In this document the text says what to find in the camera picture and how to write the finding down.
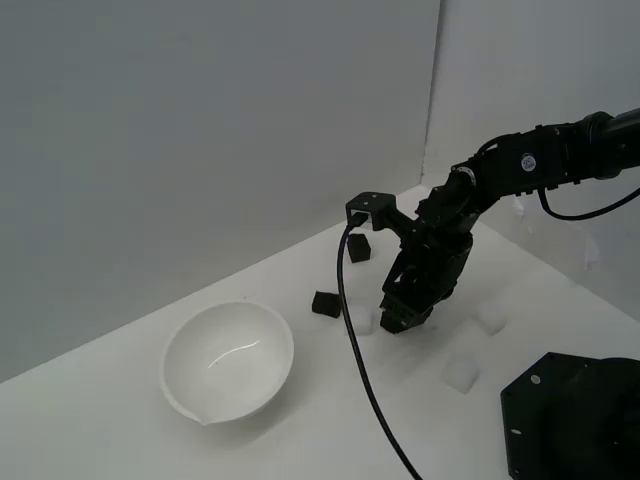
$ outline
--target white wall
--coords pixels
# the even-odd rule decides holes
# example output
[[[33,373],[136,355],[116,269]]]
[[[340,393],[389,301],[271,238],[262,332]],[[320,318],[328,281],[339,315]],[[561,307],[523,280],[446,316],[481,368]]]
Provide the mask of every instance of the white wall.
[[[497,135],[640,107],[638,18],[635,0],[444,0],[423,183],[443,183],[451,165]],[[640,169],[564,186],[549,198],[556,211],[576,214],[638,186]],[[523,222],[513,198],[482,220],[640,318],[640,203],[572,225],[547,217],[537,197],[522,203]],[[585,271],[587,235],[601,262]]]
[[[0,381],[418,184],[438,9],[3,1]]]

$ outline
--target table surface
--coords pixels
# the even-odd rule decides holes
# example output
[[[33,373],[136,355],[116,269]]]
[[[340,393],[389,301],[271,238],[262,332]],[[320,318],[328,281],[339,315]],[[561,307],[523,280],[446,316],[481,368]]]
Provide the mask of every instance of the table surface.
[[[427,191],[398,197],[410,213]],[[336,291],[343,225],[172,303],[0,385],[0,477],[13,479],[408,478],[367,402],[341,320],[315,315]],[[548,351],[640,359],[640,324],[483,225],[454,295],[424,327],[360,339],[383,411],[425,479],[507,479],[499,394]],[[352,300],[377,308],[398,240],[369,233],[372,259],[347,264]],[[254,417],[202,427],[158,386],[172,331],[208,305],[268,304],[295,342],[283,390]],[[504,330],[471,320],[500,302]],[[461,394],[441,380],[469,355],[481,375]]]

